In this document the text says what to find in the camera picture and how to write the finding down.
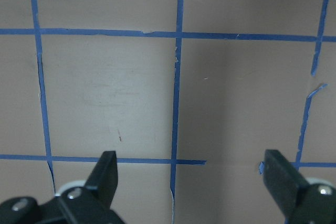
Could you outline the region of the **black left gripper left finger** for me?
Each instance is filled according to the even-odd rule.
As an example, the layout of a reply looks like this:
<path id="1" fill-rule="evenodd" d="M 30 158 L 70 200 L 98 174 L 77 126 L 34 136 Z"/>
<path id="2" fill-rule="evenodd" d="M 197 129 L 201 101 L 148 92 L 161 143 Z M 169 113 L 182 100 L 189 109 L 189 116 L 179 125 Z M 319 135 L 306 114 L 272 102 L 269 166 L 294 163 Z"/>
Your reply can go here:
<path id="1" fill-rule="evenodd" d="M 29 196 L 1 203 L 1 223 L 123 223 L 110 207 L 118 186 L 117 155 L 105 151 L 82 186 L 40 205 Z"/>

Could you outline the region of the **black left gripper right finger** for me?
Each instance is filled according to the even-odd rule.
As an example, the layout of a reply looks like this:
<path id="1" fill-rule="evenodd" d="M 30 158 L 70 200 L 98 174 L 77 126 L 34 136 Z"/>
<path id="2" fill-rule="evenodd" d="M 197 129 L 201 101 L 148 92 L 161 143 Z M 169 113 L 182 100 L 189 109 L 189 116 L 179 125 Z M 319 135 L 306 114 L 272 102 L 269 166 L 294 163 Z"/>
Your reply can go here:
<path id="1" fill-rule="evenodd" d="M 335 187 L 303 177 L 278 150 L 265 150 L 264 184 L 288 223 L 335 223 Z"/>

